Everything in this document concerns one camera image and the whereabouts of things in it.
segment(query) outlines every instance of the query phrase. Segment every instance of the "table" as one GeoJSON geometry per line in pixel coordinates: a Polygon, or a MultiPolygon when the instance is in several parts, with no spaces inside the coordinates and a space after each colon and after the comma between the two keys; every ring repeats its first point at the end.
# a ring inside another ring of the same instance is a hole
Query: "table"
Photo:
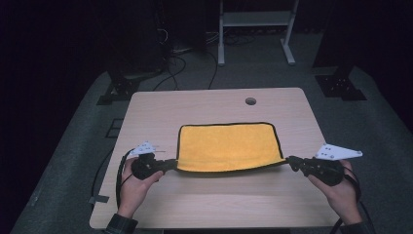
{"type": "MultiPolygon", "coordinates": [[[[324,143],[304,92],[298,88],[136,93],[126,114],[96,203],[92,228],[116,212],[116,173],[122,156],[145,140],[157,159],[176,156],[179,128],[188,124],[269,122],[284,156],[312,157],[324,143]],[[247,98],[256,103],[248,105],[247,98]]],[[[331,226],[338,216],[321,192],[288,165],[235,175],[169,171],[134,216],[138,228],[274,228],[331,226]]]]}
{"type": "Polygon", "coordinates": [[[297,15],[299,0],[294,0],[291,11],[279,12],[224,12],[223,0],[220,0],[219,7],[219,43],[218,43],[218,64],[225,64],[224,53],[224,27],[227,26],[276,26],[286,25],[285,38],[281,39],[282,49],[289,65],[295,64],[294,56],[289,49],[289,39],[295,16],[297,15]]]}

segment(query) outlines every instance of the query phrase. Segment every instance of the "dark background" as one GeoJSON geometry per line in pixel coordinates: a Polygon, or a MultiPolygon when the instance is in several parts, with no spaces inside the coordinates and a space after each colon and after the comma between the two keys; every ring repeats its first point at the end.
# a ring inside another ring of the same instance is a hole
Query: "dark background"
{"type": "MultiPolygon", "coordinates": [[[[187,40],[202,48],[203,32],[217,30],[217,0],[151,2],[156,9],[155,23],[170,28],[171,40],[187,40]],[[183,20],[188,16],[194,20],[183,20]]],[[[286,0],[237,0],[227,1],[225,6],[235,10],[240,2],[243,9],[254,11],[279,10],[290,4],[286,0]]],[[[124,26],[120,20],[124,15],[111,0],[6,0],[1,1],[0,9],[0,218],[7,232],[27,203],[79,102],[105,71],[107,55],[113,54],[114,48],[120,48],[121,53],[123,46],[127,50],[133,36],[119,30],[124,26]]],[[[300,2],[294,25],[295,32],[324,31],[315,66],[338,65],[343,55],[350,53],[356,65],[374,78],[410,130],[412,10],[408,0],[307,0],[300,2]]],[[[136,28],[142,33],[149,30],[141,25],[136,28]]],[[[139,66],[139,60],[127,61],[139,66]]]]}

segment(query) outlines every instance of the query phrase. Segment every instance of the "black controller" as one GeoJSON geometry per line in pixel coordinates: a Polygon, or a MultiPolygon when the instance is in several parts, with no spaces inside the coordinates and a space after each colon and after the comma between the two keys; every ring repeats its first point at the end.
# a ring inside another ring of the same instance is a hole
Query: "black controller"
{"type": "Polygon", "coordinates": [[[286,161],[294,172],[301,170],[305,177],[313,175],[329,186],[339,184],[344,178],[344,167],[339,161],[302,159],[295,156],[289,156],[286,161]]]}
{"type": "Polygon", "coordinates": [[[146,179],[155,172],[162,171],[166,173],[169,170],[176,168],[177,161],[175,159],[156,160],[155,154],[141,154],[131,163],[131,171],[133,175],[139,179],[146,179]]]}

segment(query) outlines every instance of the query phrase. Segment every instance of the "sleeve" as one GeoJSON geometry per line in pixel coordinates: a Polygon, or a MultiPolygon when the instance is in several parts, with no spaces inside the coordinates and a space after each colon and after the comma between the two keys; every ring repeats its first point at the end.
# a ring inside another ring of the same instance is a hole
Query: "sleeve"
{"type": "Polygon", "coordinates": [[[109,224],[104,230],[104,233],[132,234],[136,226],[137,226],[136,220],[126,218],[118,214],[113,214],[112,219],[110,219],[109,224]]]}
{"type": "Polygon", "coordinates": [[[361,222],[340,227],[343,234],[374,234],[373,226],[370,222],[361,222]]]}

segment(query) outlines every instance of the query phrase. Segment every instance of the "yellow towel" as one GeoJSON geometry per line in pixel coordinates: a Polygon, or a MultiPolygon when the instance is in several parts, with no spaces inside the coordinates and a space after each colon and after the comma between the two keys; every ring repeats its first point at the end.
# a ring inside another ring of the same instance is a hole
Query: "yellow towel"
{"type": "Polygon", "coordinates": [[[276,129],[269,123],[185,125],[179,130],[177,168],[219,173],[283,164],[276,129]]]}

